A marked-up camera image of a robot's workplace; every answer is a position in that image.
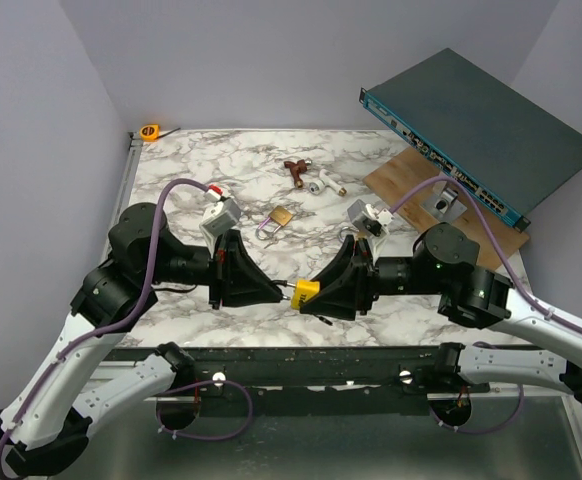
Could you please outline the yellow padlock with keys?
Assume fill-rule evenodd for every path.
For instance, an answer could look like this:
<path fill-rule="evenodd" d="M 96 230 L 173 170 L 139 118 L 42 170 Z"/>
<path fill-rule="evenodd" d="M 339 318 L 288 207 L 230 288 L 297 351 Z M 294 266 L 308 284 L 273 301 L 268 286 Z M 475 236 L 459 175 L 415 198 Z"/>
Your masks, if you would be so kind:
<path fill-rule="evenodd" d="M 318 281 L 298 279 L 295 283 L 287 280 L 274 280 L 273 283 L 278 287 L 290 288 L 293 290 L 291 296 L 284 295 L 285 300 L 290 301 L 291 308 L 299 311 L 301 307 L 310 299 L 320 292 L 320 283 Z"/>

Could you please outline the large brass padlock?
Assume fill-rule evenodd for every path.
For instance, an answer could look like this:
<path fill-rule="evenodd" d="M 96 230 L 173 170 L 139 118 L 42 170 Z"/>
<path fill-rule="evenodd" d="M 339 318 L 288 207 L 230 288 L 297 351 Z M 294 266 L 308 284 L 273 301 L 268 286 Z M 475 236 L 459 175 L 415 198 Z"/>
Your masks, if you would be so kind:
<path fill-rule="evenodd" d="M 341 243 L 343 243 L 347 236 L 354 235 L 355 233 L 356 233 L 355 229 L 350 228 L 350 227 L 343 227 L 338 232 L 338 239 Z"/>

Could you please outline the small brass long-shackle padlock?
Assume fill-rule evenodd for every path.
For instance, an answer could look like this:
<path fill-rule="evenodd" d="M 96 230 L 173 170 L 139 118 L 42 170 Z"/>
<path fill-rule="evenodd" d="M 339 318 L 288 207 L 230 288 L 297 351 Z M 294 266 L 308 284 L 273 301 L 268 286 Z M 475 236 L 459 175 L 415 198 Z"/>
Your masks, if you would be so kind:
<path fill-rule="evenodd" d="M 294 218 L 294 214 L 283 206 L 274 207 L 258 224 L 255 229 L 255 238 L 267 244 L 277 241 L 278 234 Z"/>

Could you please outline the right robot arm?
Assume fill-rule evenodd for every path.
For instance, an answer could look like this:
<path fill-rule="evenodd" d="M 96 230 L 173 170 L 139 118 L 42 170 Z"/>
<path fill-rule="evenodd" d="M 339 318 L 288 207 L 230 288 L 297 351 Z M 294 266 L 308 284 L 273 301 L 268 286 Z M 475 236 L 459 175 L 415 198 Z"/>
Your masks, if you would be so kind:
<path fill-rule="evenodd" d="M 512 277 L 478 266 L 478 253 L 476 242 L 446 223 L 422 234 L 409 257 L 375 257 L 366 240 L 347 237 L 317 277 L 297 282 L 292 305 L 303 314 L 353 320 L 381 296 L 437 295 L 438 312 L 449 321 L 533 347 L 443 344 L 419 387 L 451 392 L 462 384 L 535 385 L 582 403 L 582 318 L 537 299 Z"/>

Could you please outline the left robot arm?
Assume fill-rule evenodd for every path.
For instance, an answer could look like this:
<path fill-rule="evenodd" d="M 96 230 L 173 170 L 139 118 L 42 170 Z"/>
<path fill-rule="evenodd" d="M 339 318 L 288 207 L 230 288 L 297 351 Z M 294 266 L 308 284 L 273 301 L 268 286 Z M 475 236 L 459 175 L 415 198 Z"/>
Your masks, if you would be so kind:
<path fill-rule="evenodd" d="M 183 244 L 162 204 L 128 207 L 109 232 L 110 253 L 83 280 L 62 330 L 32 379 L 0 410 L 0 478 L 56 475 L 85 451 L 99 427 L 136 402 L 197 389 L 193 358 L 173 342 L 94 390 L 105 357 L 158 301 L 162 283 L 205 286 L 212 307 L 279 303 L 280 288 L 248 256 L 232 200 L 210 209 L 206 246 Z"/>

